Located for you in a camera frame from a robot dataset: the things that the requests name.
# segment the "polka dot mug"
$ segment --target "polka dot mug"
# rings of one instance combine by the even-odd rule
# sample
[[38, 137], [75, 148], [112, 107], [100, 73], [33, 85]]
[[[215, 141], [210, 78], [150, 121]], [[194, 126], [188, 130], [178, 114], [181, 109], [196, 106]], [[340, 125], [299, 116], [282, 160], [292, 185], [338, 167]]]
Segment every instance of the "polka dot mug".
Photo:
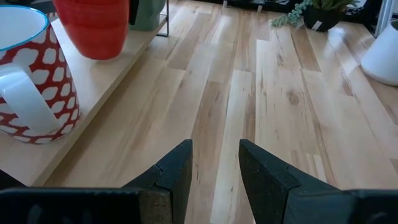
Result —
[[0, 21], [0, 131], [32, 144], [59, 139], [80, 114], [51, 24], [23, 6], [0, 6]]

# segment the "wooden shelf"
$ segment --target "wooden shelf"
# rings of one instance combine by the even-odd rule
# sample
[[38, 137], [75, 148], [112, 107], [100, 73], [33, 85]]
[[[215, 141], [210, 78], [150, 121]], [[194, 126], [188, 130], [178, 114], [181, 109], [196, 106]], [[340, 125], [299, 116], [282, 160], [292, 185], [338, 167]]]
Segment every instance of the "wooden shelf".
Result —
[[45, 145], [24, 144], [0, 134], [0, 169], [28, 186], [40, 186], [66, 156], [95, 114], [166, 23], [151, 32], [129, 31], [123, 51], [111, 60], [88, 59], [77, 51], [61, 22], [52, 22], [69, 64], [80, 102], [78, 126], [67, 136]]

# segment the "succulent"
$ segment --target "succulent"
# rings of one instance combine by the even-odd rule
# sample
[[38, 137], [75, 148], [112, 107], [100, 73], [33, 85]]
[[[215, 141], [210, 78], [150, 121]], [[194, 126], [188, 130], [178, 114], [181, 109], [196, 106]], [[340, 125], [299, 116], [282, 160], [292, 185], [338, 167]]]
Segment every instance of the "succulent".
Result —
[[271, 22], [271, 25], [274, 27], [280, 27], [286, 24], [290, 24], [295, 27], [297, 26], [303, 11], [306, 10], [309, 6], [313, 6], [317, 9], [325, 11], [342, 11], [347, 5], [352, 4], [356, 6], [357, 3], [359, 3], [358, 0], [303, 0], [303, 2], [301, 2], [300, 4], [295, 5], [292, 12], [273, 20]]

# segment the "metal shelf leg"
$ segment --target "metal shelf leg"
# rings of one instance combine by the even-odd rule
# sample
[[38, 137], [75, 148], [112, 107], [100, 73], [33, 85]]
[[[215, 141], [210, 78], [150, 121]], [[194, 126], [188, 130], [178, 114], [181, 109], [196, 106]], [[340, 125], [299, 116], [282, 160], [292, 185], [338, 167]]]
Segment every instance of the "metal shelf leg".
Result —
[[168, 37], [170, 34], [170, 9], [169, 9], [169, 0], [166, 0], [166, 24], [167, 24], [167, 31], [166, 33], [158, 33], [156, 36], [159, 37]]
[[394, 0], [383, 0], [381, 5], [379, 20], [377, 22], [375, 36], [378, 37], [381, 32], [388, 26], [392, 19], [392, 12], [394, 10]]

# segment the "plant pot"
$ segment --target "plant pot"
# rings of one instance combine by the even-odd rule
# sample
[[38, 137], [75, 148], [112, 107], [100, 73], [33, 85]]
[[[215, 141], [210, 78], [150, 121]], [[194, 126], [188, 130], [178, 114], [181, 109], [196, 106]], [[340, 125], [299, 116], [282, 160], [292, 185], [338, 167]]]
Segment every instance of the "plant pot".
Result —
[[333, 28], [344, 17], [345, 11], [324, 11], [308, 7], [303, 12], [304, 24], [312, 30], [326, 32]]
[[363, 71], [373, 79], [398, 86], [398, 21], [392, 21], [361, 60]]
[[[131, 7], [137, 0], [131, 0]], [[159, 26], [160, 13], [166, 0], [141, 0], [138, 4], [137, 13], [130, 9], [130, 29], [150, 31]]]
[[6, 0], [6, 3], [8, 4], [17, 4], [17, 5], [28, 5], [35, 0]]
[[129, 0], [53, 0], [69, 38], [88, 58], [106, 60], [123, 48]]

